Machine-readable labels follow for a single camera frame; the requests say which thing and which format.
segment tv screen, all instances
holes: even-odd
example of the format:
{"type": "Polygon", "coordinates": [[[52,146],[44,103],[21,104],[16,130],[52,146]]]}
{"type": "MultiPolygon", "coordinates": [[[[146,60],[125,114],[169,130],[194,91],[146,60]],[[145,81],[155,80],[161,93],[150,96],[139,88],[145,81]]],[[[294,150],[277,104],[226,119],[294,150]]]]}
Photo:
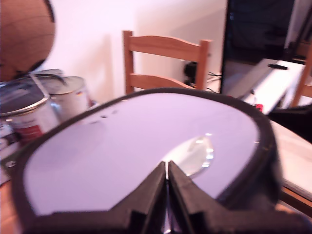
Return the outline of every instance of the tv screen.
{"type": "Polygon", "coordinates": [[[228,94],[262,59],[283,60],[293,4],[294,0],[228,0],[221,93],[228,94]]]}

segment red label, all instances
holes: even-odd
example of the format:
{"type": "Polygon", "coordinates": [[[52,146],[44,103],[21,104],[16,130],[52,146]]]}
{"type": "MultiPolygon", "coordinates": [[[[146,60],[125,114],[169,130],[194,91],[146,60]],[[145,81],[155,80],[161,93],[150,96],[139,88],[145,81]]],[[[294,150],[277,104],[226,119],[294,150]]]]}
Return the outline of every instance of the red label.
{"type": "Polygon", "coordinates": [[[43,135],[38,125],[28,128],[17,128],[16,131],[21,135],[22,141],[24,142],[30,142],[43,135]]]}

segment red object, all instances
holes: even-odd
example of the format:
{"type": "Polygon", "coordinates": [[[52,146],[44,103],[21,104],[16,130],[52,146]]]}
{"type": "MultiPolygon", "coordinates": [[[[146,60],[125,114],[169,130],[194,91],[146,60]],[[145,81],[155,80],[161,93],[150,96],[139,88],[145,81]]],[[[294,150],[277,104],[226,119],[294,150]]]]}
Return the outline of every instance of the red object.
{"type": "Polygon", "coordinates": [[[263,105],[262,104],[257,104],[255,107],[256,107],[257,110],[262,112],[262,110],[263,110],[263,105]]]}
{"type": "Polygon", "coordinates": [[[27,143],[43,135],[40,127],[38,125],[18,128],[16,131],[21,135],[22,141],[27,143]]]}

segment chair backrest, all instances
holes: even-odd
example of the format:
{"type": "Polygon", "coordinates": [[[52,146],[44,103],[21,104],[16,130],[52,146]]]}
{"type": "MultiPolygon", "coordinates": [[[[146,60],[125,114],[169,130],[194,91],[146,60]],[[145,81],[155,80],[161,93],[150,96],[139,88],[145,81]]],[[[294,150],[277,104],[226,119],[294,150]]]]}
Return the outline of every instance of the chair backrest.
{"type": "Polygon", "coordinates": [[[181,39],[159,36],[132,36],[132,31],[123,31],[126,93],[132,93],[134,87],[149,89],[156,87],[190,86],[172,79],[159,76],[140,75],[134,73],[133,51],[161,55],[176,59],[197,62],[196,89],[204,89],[208,60],[209,40],[201,40],[200,45],[181,39]]]}
{"type": "Polygon", "coordinates": [[[301,75],[291,107],[295,107],[298,105],[301,96],[307,96],[312,98],[312,86],[306,84],[309,74],[311,72],[311,67],[312,67],[312,43],[309,46],[309,51],[306,58],[306,66],[301,75]]]}

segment paint can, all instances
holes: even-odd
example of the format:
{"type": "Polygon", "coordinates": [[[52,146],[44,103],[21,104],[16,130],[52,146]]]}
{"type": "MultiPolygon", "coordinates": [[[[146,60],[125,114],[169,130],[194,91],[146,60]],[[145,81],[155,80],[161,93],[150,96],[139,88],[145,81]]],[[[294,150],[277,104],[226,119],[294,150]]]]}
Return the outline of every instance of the paint can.
{"type": "MultiPolygon", "coordinates": [[[[20,148],[20,137],[8,124],[3,123],[0,124],[0,136],[0,152],[1,160],[3,160],[20,148]]],[[[0,183],[3,184],[9,179],[9,175],[3,168],[1,168],[0,183]]]]}
{"type": "Polygon", "coordinates": [[[59,120],[45,94],[31,78],[17,79],[0,87],[1,119],[28,143],[58,126],[59,120]]]}
{"type": "Polygon", "coordinates": [[[49,93],[61,122],[87,111],[93,105],[81,77],[40,76],[39,80],[49,93]]]}

